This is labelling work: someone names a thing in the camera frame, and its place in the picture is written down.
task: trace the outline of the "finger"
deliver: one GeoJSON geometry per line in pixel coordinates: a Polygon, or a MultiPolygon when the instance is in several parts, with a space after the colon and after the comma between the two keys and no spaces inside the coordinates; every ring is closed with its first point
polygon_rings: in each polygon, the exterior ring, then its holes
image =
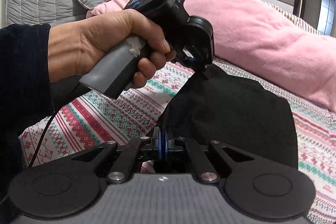
{"type": "Polygon", "coordinates": [[[146,77],[146,79],[151,79],[156,72],[156,67],[147,58],[140,59],[138,69],[146,77]]]}
{"type": "Polygon", "coordinates": [[[133,76],[132,88],[133,89],[140,89],[140,88],[144,87],[146,85],[146,83],[147,83],[146,77],[140,71],[137,71],[135,73],[135,75],[133,76]]]}
{"type": "Polygon", "coordinates": [[[122,13],[125,21],[131,24],[133,34],[147,40],[147,43],[158,52],[165,54],[170,51],[169,44],[159,25],[133,9],[123,10],[122,13]]]}
{"type": "Polygon", "coordinates": [[[168,53],[165,54],[166,55],[166,60],[167,62],[174,59],[176,57],[176,50],[172,50],[168,53]]]}
{"type": "Polygon", "coordinates": [[[162,69],[166,64],[166,56],[160,52],[153,52],[150,56],[150,60],[156,67],[156,70],[162,69]]]}

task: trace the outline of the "silver bolt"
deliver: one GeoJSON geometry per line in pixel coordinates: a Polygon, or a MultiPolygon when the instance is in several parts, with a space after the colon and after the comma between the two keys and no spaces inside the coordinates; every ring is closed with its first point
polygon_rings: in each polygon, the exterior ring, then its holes
{"type": "Polygon", "coordinates": [[[109,179],[110,180],[116,180],[116,181],[119,181],[119,180],[123,180],[125,178],[125,175],[121,172],[112,172],[112,173],[109,173],[109,179]]]}
{"type": "Polygon", "coordinates": [[[215,173],[206,172],[201,175],[201,179],[206,181],[213,181],[217,179],[217,175],[215,173]]]}

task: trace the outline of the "device handle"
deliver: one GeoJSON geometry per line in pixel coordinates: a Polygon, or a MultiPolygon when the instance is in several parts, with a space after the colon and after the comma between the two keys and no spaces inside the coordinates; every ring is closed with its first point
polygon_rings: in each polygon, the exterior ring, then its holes
{"type": "Polygon", "coordinates": [[[149,57],[151,51],[144,39],[131,34],[115,45],[79,82],[116,99],[132,82],[139,60],[149,57]]]}

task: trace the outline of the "white wardrobe panel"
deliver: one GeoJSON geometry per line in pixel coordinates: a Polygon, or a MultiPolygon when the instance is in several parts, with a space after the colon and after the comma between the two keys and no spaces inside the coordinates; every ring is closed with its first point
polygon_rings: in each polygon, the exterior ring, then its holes
{"type": "Polygon", "coordinates": [[[276,6],[279,6],[281,9],[283,9],[283,10],[285,10],[285,11],[291,13],[291,14],[293,13],[294,6],[289,5],[287,3],[284,3],[280,0],[262,0],[262,1],[266,1],[266,2],[269,2],[269,3],[274,4],[276,6]]]}

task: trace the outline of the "window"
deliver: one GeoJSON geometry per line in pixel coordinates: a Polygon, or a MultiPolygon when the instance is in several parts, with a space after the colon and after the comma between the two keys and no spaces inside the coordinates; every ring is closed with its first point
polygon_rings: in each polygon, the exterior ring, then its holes
{"type": "Polygon", "coordinates": [[[335,12],[335,0],[322,0],[317,30],[321,34],[330,35],[335,12]]]}

